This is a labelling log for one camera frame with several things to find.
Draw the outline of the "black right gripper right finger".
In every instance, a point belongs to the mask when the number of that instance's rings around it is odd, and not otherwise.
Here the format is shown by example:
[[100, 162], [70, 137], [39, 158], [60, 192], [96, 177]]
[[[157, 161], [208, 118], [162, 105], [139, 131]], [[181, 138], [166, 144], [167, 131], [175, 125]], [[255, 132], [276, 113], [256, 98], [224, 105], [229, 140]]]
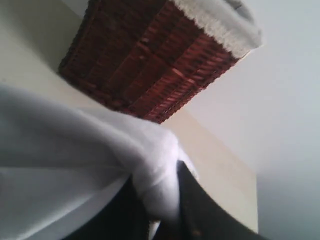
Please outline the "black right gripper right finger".
[[263, 240], [220, 207], [201, 187], [186, 164], [177, 163], [182, 240]]

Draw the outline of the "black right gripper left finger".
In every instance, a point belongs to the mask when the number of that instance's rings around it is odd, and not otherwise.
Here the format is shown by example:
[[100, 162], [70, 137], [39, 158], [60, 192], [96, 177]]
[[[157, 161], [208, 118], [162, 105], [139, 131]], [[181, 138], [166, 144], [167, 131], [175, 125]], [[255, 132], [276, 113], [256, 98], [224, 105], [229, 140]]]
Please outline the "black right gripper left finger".
[[152, 222], [130, 177], [115, 197], [66, 240], [152, 240]]

